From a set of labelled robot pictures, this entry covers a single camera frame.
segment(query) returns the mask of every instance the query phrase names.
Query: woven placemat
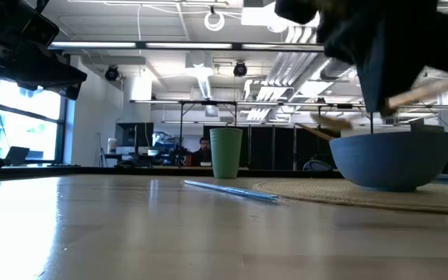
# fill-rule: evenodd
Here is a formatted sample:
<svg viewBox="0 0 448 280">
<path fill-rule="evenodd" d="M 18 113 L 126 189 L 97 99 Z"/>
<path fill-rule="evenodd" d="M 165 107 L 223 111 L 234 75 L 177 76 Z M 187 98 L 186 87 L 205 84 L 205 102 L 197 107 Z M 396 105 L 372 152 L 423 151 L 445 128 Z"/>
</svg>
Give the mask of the woven placemat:
<svg viewBox="0 0 448 280">
<path fill-rule="evenodd" d="M 347 180 L 268 181 L 253 189 L 284 198 L 417 212 L 448 213 L 448 185 L 427 184 L 415 192 L 373 191 Z"/>
</svg>

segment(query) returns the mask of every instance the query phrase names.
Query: laptop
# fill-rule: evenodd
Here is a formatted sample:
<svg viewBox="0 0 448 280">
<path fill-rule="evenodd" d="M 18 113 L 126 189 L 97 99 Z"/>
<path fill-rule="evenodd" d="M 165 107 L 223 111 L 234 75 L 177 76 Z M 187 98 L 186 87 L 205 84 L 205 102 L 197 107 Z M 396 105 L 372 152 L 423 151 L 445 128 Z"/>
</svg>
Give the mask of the laptop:
<svg viewBox="0 0 448 280">
<path fill-rule="evenodd" d="M 9 148 L 8 154 L 5 157 L 7 166 L 20 166 L 25 163 L 25 158 L 29 154 L 29 148 L 15 147 Z"/>
</svg>

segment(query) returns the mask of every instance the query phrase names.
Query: computer monitor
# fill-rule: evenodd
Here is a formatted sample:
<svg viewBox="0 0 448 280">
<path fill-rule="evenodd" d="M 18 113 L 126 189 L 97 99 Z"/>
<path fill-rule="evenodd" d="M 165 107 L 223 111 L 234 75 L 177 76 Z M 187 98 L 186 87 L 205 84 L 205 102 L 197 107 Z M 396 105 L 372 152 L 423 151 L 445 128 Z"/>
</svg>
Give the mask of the computer monitor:
<svg viewBox="0 0 448 280">
<path fill-rule="evenodd" d="M 120 147 L 150 147 L 153 145 L 153 123 L 117 124 L 115 138 Z"/>
</svg>

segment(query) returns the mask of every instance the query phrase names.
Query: plastic cup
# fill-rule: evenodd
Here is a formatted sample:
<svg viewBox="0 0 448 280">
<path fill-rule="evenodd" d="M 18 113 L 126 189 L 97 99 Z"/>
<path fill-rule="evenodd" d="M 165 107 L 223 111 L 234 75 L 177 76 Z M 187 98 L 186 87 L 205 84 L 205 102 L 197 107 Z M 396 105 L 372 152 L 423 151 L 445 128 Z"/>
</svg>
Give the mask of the plastic cup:
<svg viewBox="0 0 448 280">
<path fill-rule="evenodd" d="M 240 167 L 241 137 L 236 128 L 214 128 L 210 130 L 212 145 L 212 169 L 218 179 L 235 179 Z"/>
</svg>

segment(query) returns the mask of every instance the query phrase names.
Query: security camera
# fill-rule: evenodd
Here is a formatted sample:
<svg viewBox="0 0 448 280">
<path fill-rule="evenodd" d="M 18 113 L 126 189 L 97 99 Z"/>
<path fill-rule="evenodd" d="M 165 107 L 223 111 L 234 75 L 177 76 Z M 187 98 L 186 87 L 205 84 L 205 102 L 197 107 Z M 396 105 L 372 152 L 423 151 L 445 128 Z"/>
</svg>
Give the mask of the security camera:
<svg viewBox="0 0 448 280">
<path fill-rule="evenodd" d="M 110 65 L 108 66 L 108 70 L 105 72 L 105 79 L 111 82 L 117 81 L 121 77 L 120 73 L 118 72 L 118 66 L 117 65 Z"/>
<path fill-rule="evenodd" d="M 244 61 L 238 61 L 234 66 L 233 74 L 235 77 L 241 78 L 247 75 L 247 66 Z"/>
</svg>

